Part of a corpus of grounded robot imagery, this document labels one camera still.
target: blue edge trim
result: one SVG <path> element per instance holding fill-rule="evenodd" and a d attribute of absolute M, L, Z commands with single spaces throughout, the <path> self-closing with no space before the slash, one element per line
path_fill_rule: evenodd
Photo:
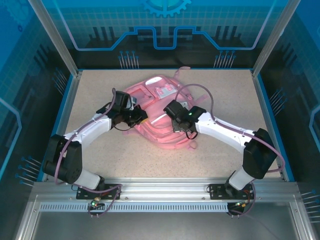
<path fill-rule="evenodd" d="M 194 69 L 214 69 L 214 68 L 194 68 Z M 271 105 L 270 105 L 270 102 L 268 100 L 267 92 L 266 92 L 266 89 L 265 89 L 265 86 L 264 86 L 264 83 L 262 81 L 262 78 L 261 78 L 260 74 L 258 75 L 257 79 L 258 79 L 258 83 L 259 83 L 259 85 L 261 87 L 263 100 L 265 101 L 266 108 L 267 108 L 267 111 L 268 111 L 270 119 L 271 119 L 271 124 L 272 124 L 273 130 L 275 132 L 275 137 L 276 137 L 278 145 L 279 145 L 279 150 L 280 150 L 280 152 L 281 152 L 281 154 L 282 154 L 282 156 L 283 156 L 283 158 L 285 160 L 285 170 L 286 170 L 286 173 L 287 173 L 287 176 L 288 176 L 287 180 L 289 182 L 294 182 L 295 178 L 293 176 L 293 173 L 292 173 L 289 161 L 288 161 L 288 157 L 287 157 L 287 154 L 286 154 L 286 151 L 285 151 L 285 147 L 284 147 L 284 144 L 283 144 L 282 139 L 280 137 L 280 132 L 279 132 L 279 129 L 278 129 L 278 126 L 277 126 L 277 123 L 276 123 L 276 119 L 275 119 L 274 114 L 272 112 Z M 73 81 L 73 76 L 71 75 L 70 78 L 69 78 L 68 84 L 66 86 L 66 89 L 65 89 L 62 101 L 61 101 L 61 105 L 60 105 L 60 108 L 59 108 L 59 112 L 58 112 L 58 115 L 57 115 L 57 117 L 55 119 L 55 123 L 54 123 L 51 135 L 54 135 L 57 132 L 57 129 L 58 129 L 61 117 L 62 117 L 62 113 L 63 113 L 64 107 L 65 107 L 65 104 L 66 104 L 66 101 L 67 101 L 67 96 L 69 94 L 69 90 L 70 90 L 72 81 Z M 40 173 L 39 173 L 38 178 L 37 178 L 37 182 L 41 182 L 43 176 L 44 176 L 44 172 L 42 171 L 42 166 L 41 166 Z"/>
<path fill-rule="evenodd" d="M 59 123 L 60 123 L 60 120 L 61 120 L 61 117 L 62 117 L 62 113 L 64 111 L 64 108 L 65 108 L 65 105 L 66 105 L 66 102 L 67 102 L 67 96 L 69 94 L 73 78 L 74 78 L 74 76 L 70 75 L 68 83 L 67 83 L 65 91 L 64 91 L 64 94 L 63 94 L 63 98 L 62 98 L 62 101 L 61 101 L 61 104 L 60 104 L 60 108 L 59 108 L 58 114 L 57 114 L 55 122 L 54 122 L 54 126 L 53 126 L 53 129 L 52 129 L 51 136 L 53 136 L 53 135 L 55 135 L 57 133 L 58 126 L 59 126 Z M 42 164 L 41 164 L 41 168 L 40 168 L 40 171 L 39 171 L 39 175 L 38 175 L 38 177 L 36 179 L 37 182 L 42 182 L 42 178 L 44 177 L 44 172 L 42 171 L 43 165 L 44 165 L 44 161 L 42 160 Z"/>

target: speckled work surface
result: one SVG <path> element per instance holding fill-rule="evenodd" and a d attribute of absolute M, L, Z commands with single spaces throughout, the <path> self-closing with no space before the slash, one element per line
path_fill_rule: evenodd
<path fill-rule="evenodd" d="M 110 102 L 112 88 L 125 88 L 157 74 L 173 76 L 175 70 L 84 70 L 75 96 L 66 132 L 92 118 L 96 110 Z M 183 84 L 198 83 L 214 97 L 214 115 L 236 126 L 266 129 L 249 70 L 181 70 Z M 190 89 L 195 97 L 201 88 Z M 209 110 L 210 100 L 199 105 Z M 198 148 L 164 150 L 142 136 L 123 135 L 112 129 L 83 151 L 83 167 L 103 177 L 228 177 L 243 160 L 242 154 L 219 140 L 199 135 Z M 270 173 L 269 177 L 279 177 Z"/>

